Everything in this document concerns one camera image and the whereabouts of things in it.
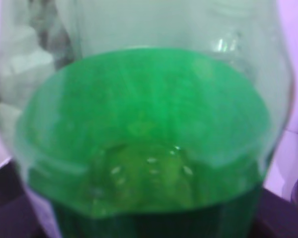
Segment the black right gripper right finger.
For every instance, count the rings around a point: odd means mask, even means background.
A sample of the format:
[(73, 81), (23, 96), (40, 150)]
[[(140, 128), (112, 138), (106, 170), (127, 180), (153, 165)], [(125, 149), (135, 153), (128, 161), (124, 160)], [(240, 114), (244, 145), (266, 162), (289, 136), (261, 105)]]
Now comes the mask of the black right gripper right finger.
[(253, 222), (254, 238), (298, 238), (298, 208), (262, 189)]

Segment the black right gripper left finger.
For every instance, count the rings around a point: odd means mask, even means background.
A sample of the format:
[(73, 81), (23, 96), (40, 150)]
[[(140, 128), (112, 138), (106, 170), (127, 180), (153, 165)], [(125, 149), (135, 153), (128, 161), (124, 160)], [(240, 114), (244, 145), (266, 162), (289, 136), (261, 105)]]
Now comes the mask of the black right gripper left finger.
[(14, 164), (0, 165), (0, 238), (42, 238), (42, 230), (25, 195)]

